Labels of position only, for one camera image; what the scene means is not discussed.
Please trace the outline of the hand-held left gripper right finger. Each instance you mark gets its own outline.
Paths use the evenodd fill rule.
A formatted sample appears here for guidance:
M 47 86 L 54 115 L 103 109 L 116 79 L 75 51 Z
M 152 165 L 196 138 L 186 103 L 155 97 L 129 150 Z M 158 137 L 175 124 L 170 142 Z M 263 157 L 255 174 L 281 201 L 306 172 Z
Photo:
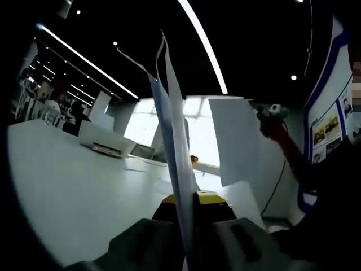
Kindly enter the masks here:
M 281 252 L 276 240 L 247 218 L 237 218 L 217 194 L 195 195 L 197 270 L 310 270 Z

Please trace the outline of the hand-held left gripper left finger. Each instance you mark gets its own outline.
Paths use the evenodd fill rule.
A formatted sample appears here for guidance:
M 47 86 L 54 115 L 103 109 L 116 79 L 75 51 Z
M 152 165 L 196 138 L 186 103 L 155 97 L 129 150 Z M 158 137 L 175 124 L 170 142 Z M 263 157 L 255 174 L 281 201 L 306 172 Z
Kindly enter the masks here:
M 167 196 L 151 219 L 142 218 L 111 239 L 104 255 L 66 270 L 183 270 L 185 253 L 175 204 L 175 196 Z

